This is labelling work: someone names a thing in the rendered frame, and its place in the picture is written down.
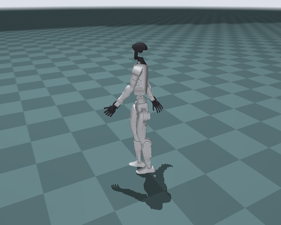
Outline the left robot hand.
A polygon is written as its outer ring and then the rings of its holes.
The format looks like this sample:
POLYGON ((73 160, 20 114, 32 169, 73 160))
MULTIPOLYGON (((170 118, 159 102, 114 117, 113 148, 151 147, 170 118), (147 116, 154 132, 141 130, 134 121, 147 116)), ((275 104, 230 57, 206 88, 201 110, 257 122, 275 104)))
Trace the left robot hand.
POLYGON ((115 101, 110 107, 105 107, 104 109, 106 109, 106 108, 108 108, 108 110, 106 110, 104 113, 106 113, 106 115, 108 114, 108 116, 110 115, 110 117, 115 113, 115 111, 116 111, 116 109, 118 108, 118 107, 116 107, 114 104, 116 103, 117 101, 115 101))

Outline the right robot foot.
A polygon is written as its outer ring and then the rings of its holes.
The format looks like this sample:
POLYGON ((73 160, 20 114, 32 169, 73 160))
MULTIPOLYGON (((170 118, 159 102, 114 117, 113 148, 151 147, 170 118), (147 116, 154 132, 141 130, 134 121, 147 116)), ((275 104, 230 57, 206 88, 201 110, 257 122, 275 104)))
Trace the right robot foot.
POLYGON ((130 162, 129 165, 135 166, 135 167, 145 167, 146 166, 144 161, 141 161, 141 163, 137 163, 137 161, 130 162))

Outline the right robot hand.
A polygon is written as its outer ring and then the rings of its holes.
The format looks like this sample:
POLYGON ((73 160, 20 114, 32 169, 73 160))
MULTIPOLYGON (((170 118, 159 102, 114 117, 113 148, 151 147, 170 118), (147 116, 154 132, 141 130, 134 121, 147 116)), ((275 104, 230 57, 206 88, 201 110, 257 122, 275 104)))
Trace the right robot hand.
POLYGON ((156 111, 157 111, 157 113, 158 113, 158 110, 159 110, 159 112, 160 112, 160 110, 162 111, 162 109, 163 109, 163 107, 162 107, 162 105, 156 100, 156 98, 154 97, 154 101, 151 101, 152 102, 152 104, 153 104, 153 111, 154 111, 154 107, 156 108, 156 111), (160 107, 161 106, 161 107, 160 107), (158 108, 158 110, 157 110, 157 108, 158 108), (159 109, 160 108, 160 109, 159 109), (161 109, 162 108, 162 109, 161 109))

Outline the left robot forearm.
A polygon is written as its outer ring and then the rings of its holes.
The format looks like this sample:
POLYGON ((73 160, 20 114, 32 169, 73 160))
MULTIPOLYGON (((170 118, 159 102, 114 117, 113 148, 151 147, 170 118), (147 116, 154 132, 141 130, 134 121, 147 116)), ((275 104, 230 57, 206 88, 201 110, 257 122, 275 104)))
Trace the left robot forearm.
POLYGON ((114 105, 116 107, 119 107, 123 103, 123 101, 125 101, 129 97, 131 91, 131 88, 126 87, 125 91, 122 92, 122 95, 118 98, 117 102, 114 105))

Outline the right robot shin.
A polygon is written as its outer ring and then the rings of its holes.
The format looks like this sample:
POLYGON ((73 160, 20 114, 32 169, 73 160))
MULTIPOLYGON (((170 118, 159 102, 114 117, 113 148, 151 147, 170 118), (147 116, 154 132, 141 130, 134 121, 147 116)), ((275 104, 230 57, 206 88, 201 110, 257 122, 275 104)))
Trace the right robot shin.
POLYGON ((136 141, 134 137, 133 137, 133 142, 134 142, 134 149, 136 153, 137 163, 141 163, 141 156, 142 156, 141 143, 136 141))

